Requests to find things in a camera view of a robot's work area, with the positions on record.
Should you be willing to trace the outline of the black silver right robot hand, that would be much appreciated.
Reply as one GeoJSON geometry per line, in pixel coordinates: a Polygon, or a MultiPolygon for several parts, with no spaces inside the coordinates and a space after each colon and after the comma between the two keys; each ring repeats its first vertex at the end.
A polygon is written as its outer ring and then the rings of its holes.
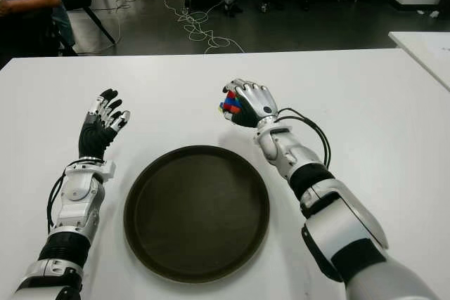
{"type": "Polygon", "coordinates": [[[267,87],[251,81],[234,79],[222,92],[226,97],[220,103],[225,119],[239,126],[257,128],[268,117],[278,115],[277,104],[267,87]]]}

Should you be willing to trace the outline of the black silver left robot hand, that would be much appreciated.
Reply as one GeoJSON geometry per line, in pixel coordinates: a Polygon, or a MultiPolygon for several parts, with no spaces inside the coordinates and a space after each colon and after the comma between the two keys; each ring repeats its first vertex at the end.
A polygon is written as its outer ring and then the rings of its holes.
{"type": "Polygon", "coordinates": [[[117,134],[128,124],[131,113],[120,111],[122,100],[118,91],[106,89],[88,109],[78,141],[79,158],[93,157],[103,160],[106,149],[117,134]]]}

